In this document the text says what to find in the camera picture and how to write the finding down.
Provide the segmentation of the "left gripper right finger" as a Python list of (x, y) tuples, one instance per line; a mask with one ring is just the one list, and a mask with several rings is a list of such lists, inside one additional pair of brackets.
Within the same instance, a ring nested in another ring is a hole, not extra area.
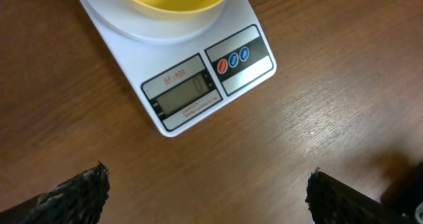
[(316, 169), (305, 202), (315, 224), (412, 224), (415, 220)]

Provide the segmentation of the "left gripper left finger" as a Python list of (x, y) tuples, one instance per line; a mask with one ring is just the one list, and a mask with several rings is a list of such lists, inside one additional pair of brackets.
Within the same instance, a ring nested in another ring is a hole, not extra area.
[(1, 212), (2, 223), (98, 223), (109, 198), (108, 167), (96, 167)]

